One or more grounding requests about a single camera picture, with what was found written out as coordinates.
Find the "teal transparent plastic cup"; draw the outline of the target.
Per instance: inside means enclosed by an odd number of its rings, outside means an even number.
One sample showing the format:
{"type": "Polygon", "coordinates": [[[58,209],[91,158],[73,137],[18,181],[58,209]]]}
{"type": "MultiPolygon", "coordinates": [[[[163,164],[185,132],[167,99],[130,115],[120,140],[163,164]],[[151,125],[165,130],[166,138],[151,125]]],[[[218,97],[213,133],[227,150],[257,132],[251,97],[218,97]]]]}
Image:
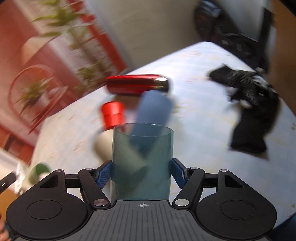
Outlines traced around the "teal transparent plastic cup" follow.
{"type": "Polygon", "coordinates": [[[170,196],[174,132],[166,126],[125,123],[113,131],[111,201],[170,196]]]}

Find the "cream white cup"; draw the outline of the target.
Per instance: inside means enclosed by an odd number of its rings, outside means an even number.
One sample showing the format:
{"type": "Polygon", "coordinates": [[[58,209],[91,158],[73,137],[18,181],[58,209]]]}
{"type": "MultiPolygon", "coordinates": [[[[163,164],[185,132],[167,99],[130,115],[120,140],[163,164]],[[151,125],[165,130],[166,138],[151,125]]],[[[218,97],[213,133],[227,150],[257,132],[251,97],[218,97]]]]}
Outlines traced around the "cream white cup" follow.
{"type": "Polygon", "coordinates": [[[100,159],[104,162],[112,161],[114,177],[145,175],[148,166],[144,158],[127,137],[115,136],[115,133],[114,129],[110,129],[95,138],[94,148],[100,159]]]}

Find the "green cup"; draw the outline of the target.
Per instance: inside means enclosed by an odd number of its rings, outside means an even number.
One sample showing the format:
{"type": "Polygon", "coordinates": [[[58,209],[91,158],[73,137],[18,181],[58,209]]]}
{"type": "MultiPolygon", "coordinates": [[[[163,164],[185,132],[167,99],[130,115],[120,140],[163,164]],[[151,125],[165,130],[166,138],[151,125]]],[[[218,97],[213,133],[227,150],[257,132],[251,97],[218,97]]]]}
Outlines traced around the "green cup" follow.
{"type": "Polygon", "coordinates": [[[31,185],[35,185],[50,173],[51,173],[51,169],[47,164],[38,163],[31,169],[29,173],[28,181],[31,185]]]}

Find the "red plastic cup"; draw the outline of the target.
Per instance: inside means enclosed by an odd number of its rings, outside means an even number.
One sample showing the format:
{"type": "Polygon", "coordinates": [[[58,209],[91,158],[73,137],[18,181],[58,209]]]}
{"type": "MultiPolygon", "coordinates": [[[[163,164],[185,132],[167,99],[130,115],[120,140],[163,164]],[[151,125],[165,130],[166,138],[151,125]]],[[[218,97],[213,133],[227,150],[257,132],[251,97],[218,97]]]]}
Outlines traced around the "red plastic cup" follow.
{"type": "Polygon", "coordinates": [[[120,101],[109,101],[101,106],[104,128],[110,130],[125,123],[125,106],[120,101]]]}

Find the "blue frosted plastic cup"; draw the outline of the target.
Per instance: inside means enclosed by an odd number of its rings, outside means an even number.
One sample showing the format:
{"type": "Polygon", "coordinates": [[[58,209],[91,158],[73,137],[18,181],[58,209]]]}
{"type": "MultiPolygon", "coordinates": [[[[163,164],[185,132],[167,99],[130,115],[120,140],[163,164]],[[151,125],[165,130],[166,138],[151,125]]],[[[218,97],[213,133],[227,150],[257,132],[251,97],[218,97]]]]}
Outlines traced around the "blue frosted plastic cup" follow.
{"type": "Polygon", "coordinates": [[[143,93],[139,100],[137,117],[130,131],[129,141],[141,156],[146,157],[155,142],[166,133],[173,102],[160,91],[143,93]]]}

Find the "red metal bottle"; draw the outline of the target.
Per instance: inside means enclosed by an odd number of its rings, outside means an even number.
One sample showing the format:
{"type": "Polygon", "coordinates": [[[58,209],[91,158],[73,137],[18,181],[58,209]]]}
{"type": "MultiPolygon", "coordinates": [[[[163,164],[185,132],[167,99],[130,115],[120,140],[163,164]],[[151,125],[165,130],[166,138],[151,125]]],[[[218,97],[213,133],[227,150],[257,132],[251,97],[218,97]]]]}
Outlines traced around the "red metal bottle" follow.
{"type": "Polygon", "coordinates": [[[111,94],[118,95],[141,95],[151,90],[168,93],[170,79],[157,74],[118,75],[108,77],[106,87],[111,94]]]}

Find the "black cloth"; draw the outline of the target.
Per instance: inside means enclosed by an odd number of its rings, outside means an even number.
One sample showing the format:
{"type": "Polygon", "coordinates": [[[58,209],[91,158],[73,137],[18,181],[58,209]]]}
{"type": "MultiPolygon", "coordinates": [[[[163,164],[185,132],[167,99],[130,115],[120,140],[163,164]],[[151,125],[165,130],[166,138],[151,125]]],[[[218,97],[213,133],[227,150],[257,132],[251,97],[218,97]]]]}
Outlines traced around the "black cloth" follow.
{"type": "Polygon", "coordinates": [[[238,101],[242,113],[232,132],[230,148],[262,154],[267,150],[265,135],[278,114],[279,95],[264,78],[264,70],[234,70],[224,65],[209,72],[209,78],[227,89],[230,101],[238,101]]]}

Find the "printed backdrop curtain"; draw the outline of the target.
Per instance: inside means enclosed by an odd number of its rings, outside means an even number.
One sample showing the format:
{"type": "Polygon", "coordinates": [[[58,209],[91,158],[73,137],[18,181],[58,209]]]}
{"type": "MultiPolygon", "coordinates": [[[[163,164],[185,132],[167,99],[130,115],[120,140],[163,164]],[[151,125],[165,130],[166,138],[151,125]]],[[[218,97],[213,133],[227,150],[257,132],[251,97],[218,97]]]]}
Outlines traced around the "printed backdrop curtain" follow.
{"type": "Polygon", "coordinates": [[[1,1],[1,150],[29,163],[47,117],[126,69],[88,1],[1,1]]]}

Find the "black exercise bike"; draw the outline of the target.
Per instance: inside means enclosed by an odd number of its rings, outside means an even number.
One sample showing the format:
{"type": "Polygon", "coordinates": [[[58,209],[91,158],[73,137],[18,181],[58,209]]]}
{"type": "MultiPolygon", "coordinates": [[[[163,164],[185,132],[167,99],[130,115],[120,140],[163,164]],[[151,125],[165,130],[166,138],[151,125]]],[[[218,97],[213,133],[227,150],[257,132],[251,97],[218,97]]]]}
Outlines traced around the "black exercise bike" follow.
{"type": "Polygon", "coordinates": [[[273,23],[272,12],[264,7],[258,40],[243,34],[217,1],[200,1],[194,10],[194,26],[202,41],[226,49],[251,68],[269,69],[266,54],[268,37],[273,23]]]}

